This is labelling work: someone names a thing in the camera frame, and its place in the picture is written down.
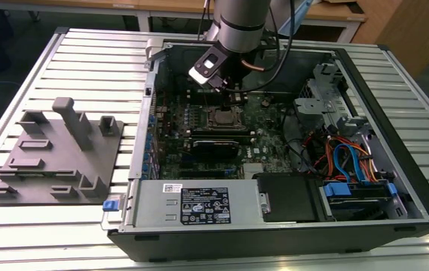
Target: metal table surface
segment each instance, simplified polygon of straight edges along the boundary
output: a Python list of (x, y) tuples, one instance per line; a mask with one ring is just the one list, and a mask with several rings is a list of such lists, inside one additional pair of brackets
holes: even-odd
[[(0, 119), (0, 166), (22, 133), (15, 124), (22, 111), (47, 110), (47, 117), (59, 118), (51, 112), (53, 100), (73, 97), (75, 109), (86, 111), (90, 119), (110, 114), (127, 124), (110, 188), (111, 194), (126, 192), (146, 79), (145, 46), (150, 37), (159, 36), (194, 38), (87, 29), (54, 35)], [(373, 45), (307, 41), (296, 44), (347, 49), (429, 180), (429, 100), (391, 52)], [(361, 110), (353, 96), (352, 101)], [(119, 222), (121, 213), (103, 213), (101, 206), (0, 207), (0, 269), (429, 270), (429, 235), (345, 255), (135, 263), (107, 238), (106, 230)]]

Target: blue latch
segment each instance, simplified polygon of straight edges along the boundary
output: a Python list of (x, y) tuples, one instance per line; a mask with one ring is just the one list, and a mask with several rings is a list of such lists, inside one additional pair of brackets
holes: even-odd
[(155, 124), (155, 116), (150, 115), (149, 116), (149, 126), (154, 126)]
[(389, 188), (389, 192), (391, 192), (391, 195), (396, 195), (397, 194), (397, 188), (396, 188), (396, 185), (389, 182), (389, 184), (387, 185), (387, 187)]
[(332, 182), (323, 187), (327, 196), (351, 196), (351, 188), (347, 182)]
[(102, 210), (105, 212), (118, 212), (119, 211), (119, 200), (106, 200), (102, 204)]

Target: warning label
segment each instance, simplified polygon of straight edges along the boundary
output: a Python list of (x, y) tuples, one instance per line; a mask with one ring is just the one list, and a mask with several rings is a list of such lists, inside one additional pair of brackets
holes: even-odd
[(232, 223), (228, 188), (181, 189), (181, 222), (184, 225)]

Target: wooden table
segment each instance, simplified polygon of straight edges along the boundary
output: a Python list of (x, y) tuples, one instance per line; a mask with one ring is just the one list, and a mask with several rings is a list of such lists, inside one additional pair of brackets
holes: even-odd
[[(147, 18), (193, 18), (200, 19), (204, 11), (205, 0), (139, 0), (138, 9), (146, 11)], [(349, 43), (357, 32), (360, 24), (367, 21), (365, 14), (355, 14), (345, 4), (321, 2), (311, 7), (303, 25), (344, 28), (339, 42)]]
[[(151, 18), (201, 19), (205, 0), (0, 0), (0, 9), (131, 15), (139, 20), (139, 30), (151, 31)], [(339, 42), (351, 42), (365, 14), (355, 14), (344, 4), (319, 3), (312, 6), (304, 25), (343, 28)]]

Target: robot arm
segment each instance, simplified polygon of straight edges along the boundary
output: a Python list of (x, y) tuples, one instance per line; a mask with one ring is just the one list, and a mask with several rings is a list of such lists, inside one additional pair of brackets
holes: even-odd
[[(254, 59), (254, 50), (260, 46), (270, 4), (272, 7), (278, 10), (286, 10), (282, 8), (284, 5), (290, 6), (290, 12), (285, 14), (288, 15), (285, 16), (288, 17), (288, 21), (281, 27), (282, 33), (290, 34), (290, 32), (296, 32), (301, 25), (312, 1), (313, 0), (303, 0), (297, 10), (295, 10), (296, 4), (293, 0), (217, 0), (214, 23), (208, 33), (208, 40), (217, 39), (217, 43), (190, 69), (193, 79), (201, 85), (209, 83), (218, 91), (229, 91), (234, 88), (240, 91), (233, 92), (252, 91), (241, 90), (242, 78), (254, 70), (253, 67), (246, 67), (246, 61), (244, 60)], [(289, 49), (285, 51), (278, 69), (288, 57), (288, 52)]]

